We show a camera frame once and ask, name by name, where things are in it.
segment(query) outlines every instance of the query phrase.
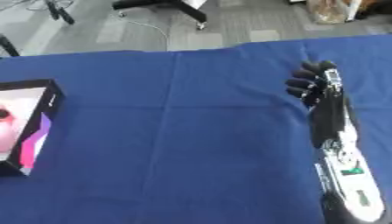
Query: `wire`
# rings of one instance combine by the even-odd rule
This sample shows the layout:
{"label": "wire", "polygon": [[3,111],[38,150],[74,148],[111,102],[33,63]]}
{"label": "wire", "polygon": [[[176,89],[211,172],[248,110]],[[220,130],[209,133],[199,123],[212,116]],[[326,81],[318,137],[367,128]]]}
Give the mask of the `wire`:
{"label": "wire", "polygon": [[22,4],[22,3],[25,3],[25,2],[29,2],[29,1],[31,1],[31,0],[18,0],[18,1],[15,1],[15,0],[14,0],[14,1],[10,1],[10,2],[7,3],[5,6],[3,6],[3,7],[0,8],[0,12],[1,12],[1,11],[6,11],[6,10],[8,10],[8,9],[14,7],[14,6],[17,6],[17,5],[19,5],[19,4]]}
{"label": "wire", "polygon": [[[32,7],[36,2],[43,0],[29,0],[30,5],[26,7],[28,11],[47,11],[46,4],[39,4],[38,7]],[[74,0],[54,0],[56,5],[59,5],[61,8],[66,9],[74,3]]]}
{"label": "wire", "polygon": [[[13,8],[19,4],[23,4],[23,3],[29,3],[29,6],[26,7],[26,9],[28,11],[46,11],[47,10],[47,6],[45,3],[42,3],[39,5],[39,7],[33,8],[32,6],[38,2],[38,1],[42,1],[43,0],[14,0],[14,1],[9,1],[9,3],[7,3],[5,6],[0,7],[0,12],[2,11],[6,11],[10,8]],[[54,0],[54,3],[61,6],[63,9],[68,8],[69,6],[71,6],[74,3],[74,0]]]}
{"label": "wire", "polygon": [[148,27],[154,28],[154,29],[158,30],[162,34],[162,36],[164,36],[164,39],[165,39],[166,43],[169,41],[169,38],[167,37],[167,34],[164,31],[162,31],[161,28],[156,27],[155,25],[152,25],[152,24],[142,24],[142,23],[139,23],[139,22],[136,22],[136,21],[131,21],[131,20],[128,20],[127,22],[132,23],[132,24],[136,24],[136,25],[144,25],[144,26],[148,26]]}

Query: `product box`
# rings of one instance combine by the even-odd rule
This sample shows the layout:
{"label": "product box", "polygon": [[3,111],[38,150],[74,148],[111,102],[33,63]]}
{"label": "product box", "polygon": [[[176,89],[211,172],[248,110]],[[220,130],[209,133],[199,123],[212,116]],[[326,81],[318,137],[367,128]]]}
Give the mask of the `product box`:
{"label": "product box", "polygon": [[63,99],[54,80],[0,83],[0,176],[30,174]]}

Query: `floor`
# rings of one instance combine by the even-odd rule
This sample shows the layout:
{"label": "floor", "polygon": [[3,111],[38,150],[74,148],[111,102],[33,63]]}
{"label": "floor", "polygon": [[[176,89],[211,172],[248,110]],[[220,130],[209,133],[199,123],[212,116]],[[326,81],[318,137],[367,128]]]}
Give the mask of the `floor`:
{"label": "floor", "polygon": [[[246,42],[308,39],[392,31],[392,17],[377,16],[347,24],[314,24],[306,6],[284,0],[208,0],[203,31],[188,16],[169,8],[128,10],[119,18],[109,0],[75,0],[68,12],[75,25],[54,21],[47,11],[19,5],[0,12],[0,32],[23,55],[116,50],[177,51],[220,48]],[[154,25],[161,29],[135,24]]]}

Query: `plastic bag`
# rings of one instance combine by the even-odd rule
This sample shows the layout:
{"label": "plastic bag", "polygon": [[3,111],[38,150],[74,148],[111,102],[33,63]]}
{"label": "plastic bag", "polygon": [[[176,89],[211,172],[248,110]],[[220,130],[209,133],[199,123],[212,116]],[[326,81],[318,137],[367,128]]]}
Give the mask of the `plastic bag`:
{"label": "plastic bag", "polygon": [[336,1],[307,0],[309,11],[318,24],[340,24],[346,21],[346,13]]}

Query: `robotic arm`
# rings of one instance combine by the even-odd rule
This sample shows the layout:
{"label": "robotic arm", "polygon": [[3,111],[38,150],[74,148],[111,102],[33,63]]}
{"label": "robotic arm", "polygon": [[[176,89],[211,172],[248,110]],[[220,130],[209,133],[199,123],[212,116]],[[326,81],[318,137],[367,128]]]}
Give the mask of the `robotic arm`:
{"label": "robotic arm", "polygon": [[287,80],[287,92],[309,109],[315,167],[324,191],[327,224],[390,223],[390,214],[358,148],[358,123],[336,66],[303,63]]}

